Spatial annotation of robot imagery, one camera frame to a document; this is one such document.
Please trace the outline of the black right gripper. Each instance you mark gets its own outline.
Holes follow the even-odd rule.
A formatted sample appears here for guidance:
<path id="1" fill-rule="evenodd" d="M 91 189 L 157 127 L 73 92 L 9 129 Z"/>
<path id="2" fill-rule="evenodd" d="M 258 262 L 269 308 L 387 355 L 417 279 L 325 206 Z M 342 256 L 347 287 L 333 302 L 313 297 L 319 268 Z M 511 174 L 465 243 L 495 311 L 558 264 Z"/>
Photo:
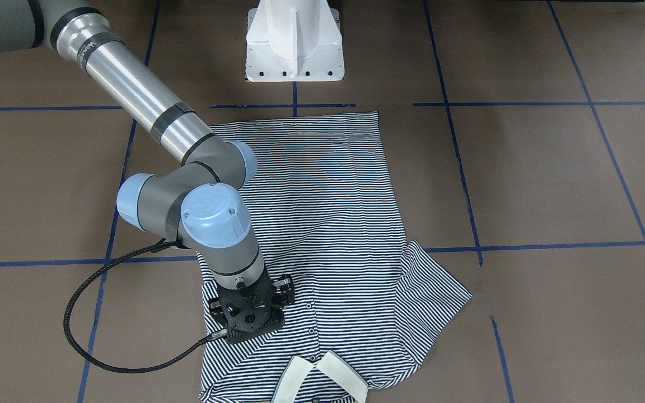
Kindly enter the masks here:
<path id="1" fill-rule="evenodd" d="M 264 273 L 252 285 L 238 282 L 233 290 L 218 286 L 217 296 L 207 305 L 208 313 L 221 328 L 210 339 L 240 344 L 279 331 L 285 324 L 283 310 L 294 304 L 295 291 L 289 274 L 273 281 Z"/>

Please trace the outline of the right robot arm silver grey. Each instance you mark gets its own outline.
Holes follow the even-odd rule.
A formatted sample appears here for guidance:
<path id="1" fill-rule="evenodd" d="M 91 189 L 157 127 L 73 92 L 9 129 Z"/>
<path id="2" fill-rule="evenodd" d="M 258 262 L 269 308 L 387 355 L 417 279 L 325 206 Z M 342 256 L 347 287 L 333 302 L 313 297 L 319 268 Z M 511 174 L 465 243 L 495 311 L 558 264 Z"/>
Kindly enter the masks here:
<path id="1" fill-rule="evenodd" d="M 97 1 L 133 53 L 209 125 L 287 116 L 218 104 L 288 101 L 288 85 L 245 83 L 254 1 Z M 156 242 L 116 217 L 120 182 L 174 159 L 74 64 L 49 49 L 0 54 L 0 352 L 75 357 L 65 306 L 106 256 Z"/>

